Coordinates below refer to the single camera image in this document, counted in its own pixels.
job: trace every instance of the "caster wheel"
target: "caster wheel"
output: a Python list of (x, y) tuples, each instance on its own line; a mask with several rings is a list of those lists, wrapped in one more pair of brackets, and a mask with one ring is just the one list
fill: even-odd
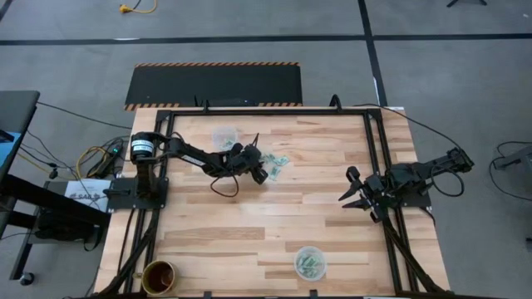
[(22, 286), (29, 286), (33, 283), (35, 280), (35, 275), (30, 272), (23, 272), (22, 276), (20, 276), (20, 279), (18, 280)]

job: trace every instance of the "white paper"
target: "white paper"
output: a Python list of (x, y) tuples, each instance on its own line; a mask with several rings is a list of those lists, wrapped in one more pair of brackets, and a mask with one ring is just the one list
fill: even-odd
[(65, 196), (105, 212), (107, 210), (107, 196), (103, 190), (109, 188), (111, 181), (105, 179), (82, 179), (81, 181), (83, 184), (80, 181), (69, 181), (66, 185)]

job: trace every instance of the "desk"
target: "desk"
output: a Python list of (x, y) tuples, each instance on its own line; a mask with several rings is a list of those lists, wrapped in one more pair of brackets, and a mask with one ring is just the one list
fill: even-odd
[[(29, 233), (34, 233), (32, 230), (37, 221), (37, 209), (33, 215), (13, 211), (18, 199), (35, 204), (40, 208), (54, 209), (70, 218), (98, 224), (102, 228), (106, 227), (109, 223), (108, 214), (68, 199), (61, 193), (55, 193), (48, 189), (48, 184), (44, 189), (8, 173), (37, 109), (38, 98), (38, 91), (0, 91), (0, 128), (21, 134), (6, 160), (0, 161), (2, 163), (0, 165), (0, 202), (2, 203), (2, 210), (7, 210), (0, 213), (0, 237), (8, 224), (27, 228)], [(32, 279), (25, 281), (26, 278), (22, 274), (32, 245), (38, 242), (38, 239), (32, 240), (30, 234), (24, 237), (10, 279), (19, 280), (22, 277), (21, 283), (23, 285), (32, 282)]]
[[(156, 112), (137, 110), (133, 132), (153, 130)], [(392, 163), (415, 161), (406, 120), (385, 110), (382, 116)], [(372, 174), (361, 116), (177, 116), (174, 130), (187, 143), (214, 151), (211, 132), (220, 125), (235, 126), (244, 145), (260, 133), (259, 149), (285, 154), (290, 163), (277, 181), (268, 179), (262, 186), (249, 176), (238, 177), (240, 193), (227, 199), (210, 191), (212, 178), (201, 169), (170, 160), (169, 197), (160, 213), (154, 259), (178, 267), (175, 295), (203, 296), (212, 291), (213, 296), (308, 296), (311, 289), (320, 296), (394, 294), (382, 227), (372, 222), (369, 212), (344, 209), (337, 201), (349, 185), (348, 166), (356, 165), (363, 178)], [(378, 140), (376, 124), (372, 126)], [(377, 155), (382, 162), (382, 152)], [(134, 176), (135, 167), (126, 164), (124, 175)], [(218, 189), (230, 192), (233, 184), (232, 179), (222, 179)], [(111, 216), (96, 292), (116, 274), (129, 213)], [(436, 283), (448, 288), (431, 219), (418, 208), (404, 208), (403, 213), (414, 256)], [(124, 261), (134, 226), (132, 221)], [(294, 254), (307, 245), (325, 252), (328, 271), (319, 282), (305, 282), (293, 270)], [(403, 288), (408, 289), (404, 262), (400, 255), (397, 259)], [(141, 257), (138, 272), (143, 264)], [(133, 290), (139, 287), (136, 279)]]

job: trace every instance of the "black desk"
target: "black desk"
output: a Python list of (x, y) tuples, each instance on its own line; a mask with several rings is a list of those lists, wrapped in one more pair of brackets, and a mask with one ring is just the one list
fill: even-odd
[[(101, 229), (106, 228), (111, 218), (109, 214), (63, 196), (61, 189), (55, 193), (53, 192), (54, 188), (49, 188), (51, 184), (61, 183), (47, 182), (45, 188), (41, 188), (8, 173), (35, 114), (38, 98), (38, 91), (0, 91), (0, 128), (21, 134), (0, 167), (0, 202), (2, 203), (2, 210), (6, 210), (0, 213), (0, 237), (8, 224), (27, 228), (30, 233), (36, 225), (39, 208), (53, 209), (65, 217), (95, 224)], [(37, 206), (35, 213), (31, 215), (13, 211), (18, 199), (35, 204)], [(24, 238), (10, 276), (12, 280), (20, 279), (23, 285), (31, 283), (23, 276), (24, 266), (33, 245), (30, 238), (30, 234)]]

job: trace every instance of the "black floor line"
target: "black floor line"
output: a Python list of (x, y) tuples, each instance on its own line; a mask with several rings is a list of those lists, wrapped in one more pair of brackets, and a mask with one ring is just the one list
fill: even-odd
[(532, 39), (532, 33), (374, 35), (374, 41), (479, 41)]
[(364, 26), (364, 36), (366, 37), (367, 54), (369, 55), (369, 61), (372, 66), (373, 80), (375, 80), (374, 83), (377, 88), (377, 103), (378, 105), (386, 106), (388, 105), (388, 100), (386, 98), (386, 92), (384, 91), (381, 67), (379, 66), (377, 49), (375, 48), (375, 42), (373, 41), (372, 26), (369, 22), (369, 16), (367, 15), (366, 2), (364, 0), (358, 0), (358, 6), (360, 7), (362, 25)]
[(6, 2), (2, 5), (2, 8), (0, 8), (0, 21), (2, 21), (3, 17), (6, 15), (11, 2), (13, 2), (13, 0), (6, 0)]
[(80, 46), (80, 45), (146, 45), (231, 42), (344, 42), (364, 41), (363, 35), (287, 35), (241, 37), (155, 37), (155, 38), (99, 38), (66, 40), (0, 40), (0, 46)]

